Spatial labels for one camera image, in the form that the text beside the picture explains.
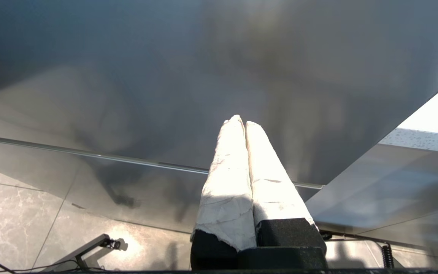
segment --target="marble floor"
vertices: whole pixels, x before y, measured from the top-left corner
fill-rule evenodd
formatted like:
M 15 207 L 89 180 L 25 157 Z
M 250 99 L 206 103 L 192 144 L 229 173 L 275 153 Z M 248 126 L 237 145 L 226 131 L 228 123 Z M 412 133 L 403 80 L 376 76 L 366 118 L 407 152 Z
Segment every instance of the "marble floor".
M 190 235 L 110 220 L 0 174 L 0 263 L 10 269 L 49 265 L 101 234 L 126 250 L 91 254 L 111 270 L 189 269 Z

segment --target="white cloth wrapping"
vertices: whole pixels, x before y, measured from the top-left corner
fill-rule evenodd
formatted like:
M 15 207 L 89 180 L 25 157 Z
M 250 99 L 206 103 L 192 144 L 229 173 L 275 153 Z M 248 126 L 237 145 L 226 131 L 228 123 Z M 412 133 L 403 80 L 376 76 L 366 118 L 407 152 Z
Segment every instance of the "white cloth wrapping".
M 197 229 L 214 234 L 237 251 L 256 246 L 248 151 L 239 115 L 224 121 L 217 137 L 191 241 Z
M 246 146 L 254 203 L 254 225 L 262 220 L 305 218 L 314 224 L 309 210 L 290 181 L 285 168 L 257 123 L 246 123 Z

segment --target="white fabric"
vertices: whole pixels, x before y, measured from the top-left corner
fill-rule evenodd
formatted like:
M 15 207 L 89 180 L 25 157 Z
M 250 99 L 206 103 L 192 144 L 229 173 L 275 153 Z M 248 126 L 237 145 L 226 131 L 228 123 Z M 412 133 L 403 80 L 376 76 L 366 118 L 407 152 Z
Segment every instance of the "white fabric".
M 224 121 L 217 137 L 191 240 L 197 229 L 214 234 L 237 251 L 256 246 L 248 151 L 239 115 Z
M 305 218 L 314 224 L 304 201 L 260 125 L 246 123 L 246 146 L 254 201 L 254 224 L 262 220 Z

